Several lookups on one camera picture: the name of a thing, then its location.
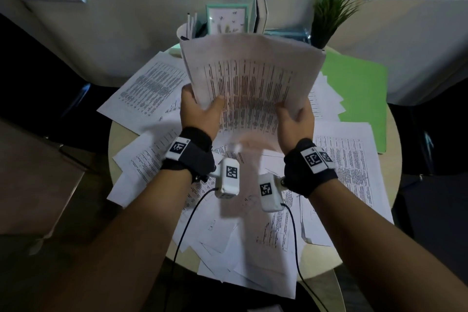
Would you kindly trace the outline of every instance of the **human hand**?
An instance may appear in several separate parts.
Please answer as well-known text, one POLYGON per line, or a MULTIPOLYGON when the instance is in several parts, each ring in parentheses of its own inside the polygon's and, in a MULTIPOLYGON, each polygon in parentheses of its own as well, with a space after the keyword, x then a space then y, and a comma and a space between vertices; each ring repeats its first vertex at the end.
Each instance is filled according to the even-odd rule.
POLYGON ((180 119, 182 128, 196 127, 204 131, 214 141, 219 130, 219 118, 224 108, 224 97, 218 95, 210 107, 202 110, 196 103, 192 85, 187 84, 182 88, 182 101, 180 105, 180 119))
POLYGON ((276 104, 276 114, 278 115, 278 142, 284 155, 288 154, 296 147, 297 142, 302 138, 313 137, 313 127, 315 117, 310 106, 309 99, 304 102, 304 107, 299 110, 297 120, 289 116, 284 103, 276 104))

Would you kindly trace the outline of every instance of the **human arm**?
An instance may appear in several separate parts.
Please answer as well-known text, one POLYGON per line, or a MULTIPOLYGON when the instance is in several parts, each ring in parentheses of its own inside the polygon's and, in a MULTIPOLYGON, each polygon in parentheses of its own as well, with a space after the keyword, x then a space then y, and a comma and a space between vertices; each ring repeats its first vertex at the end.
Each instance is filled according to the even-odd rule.
MULTIPOLYGON (((285 154, 313 136, 307 102, 297 120, 277 107, 285 154)), ((337 179, 308 197, 341 259, 376 311, 468 311, 468 288, 431 253, 368 207, 337 179)))
MULTIPOLYGON (((191 87, 184 87, 182 126, 199 128, 213 140, 223 106, 220 97, 203 111, 191 87)), ((43 310, 139 311, 161 269, 191 181, 187 169, 159 171, 78 258, 43 310)))

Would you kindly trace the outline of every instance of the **black wristband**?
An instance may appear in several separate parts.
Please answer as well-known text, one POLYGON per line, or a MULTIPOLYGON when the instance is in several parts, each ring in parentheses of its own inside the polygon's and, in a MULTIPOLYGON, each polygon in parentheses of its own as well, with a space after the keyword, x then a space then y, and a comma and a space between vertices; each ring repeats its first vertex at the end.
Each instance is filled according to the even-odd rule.
MULTIPOLYGON (((212 140, 208 134, 199 128, 196 127, 185 127, 180 133, 179 137, 190 139, 190 141, 195 144, 199 149, 204 152, 211 153, 212 140)), ((161 170, 184 170, 187 169, 192 174, 192 183, 198 182, 200 180, 207 181, 208 177, 206 175, 200 175, 192 168, 189 168, 184 163, 181 163, 177 160, 166 158, 162 162, 161 170)))
POLYGON ((301 151, 315 147, 310 138, 301 139, 296 147, 284 157, 283 185, 289 190, 308 197, 319 185, 338 176, 333 169, 325 169, 314 174, 301 155, 301 151))

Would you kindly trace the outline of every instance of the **forearm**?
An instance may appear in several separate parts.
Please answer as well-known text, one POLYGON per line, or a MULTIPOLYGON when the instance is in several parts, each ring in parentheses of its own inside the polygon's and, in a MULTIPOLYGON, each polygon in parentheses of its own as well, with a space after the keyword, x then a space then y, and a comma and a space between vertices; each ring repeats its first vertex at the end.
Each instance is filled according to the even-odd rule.
POLYGON ((161 268, 191 183, 160 171, 80 257, 47 311, 139 311, 161 268))
POLYGON ((309 200, 375 310, 468 311, 466 286, 337 179, 309 200))

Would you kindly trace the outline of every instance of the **black wrist strap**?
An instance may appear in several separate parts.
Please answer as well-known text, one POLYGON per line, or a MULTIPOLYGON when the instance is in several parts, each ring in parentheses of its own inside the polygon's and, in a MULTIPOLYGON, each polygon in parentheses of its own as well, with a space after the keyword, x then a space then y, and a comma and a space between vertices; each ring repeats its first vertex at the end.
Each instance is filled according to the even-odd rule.
POLYGON ((171 144, 162 162, 161 169, 188 169, 192 183, 206 182, 208 174, 215 170, 211 138, 202 130, 186 127, 171 144))
POLYGON ((316 161, 311 158, 305 158, 301 152, 310 148, 319 148, 310 138, 301 139, 296 147, 284 157, 284 181, 283 185, 289 190, 300 195, 308 197, 319 185, 338 176, 334 169, 330 169, 330 157, 322 149, 313 150, 312 154, 318 153, 316 161), (317 167, 324 167, 318 173, 314 173, 317 167))

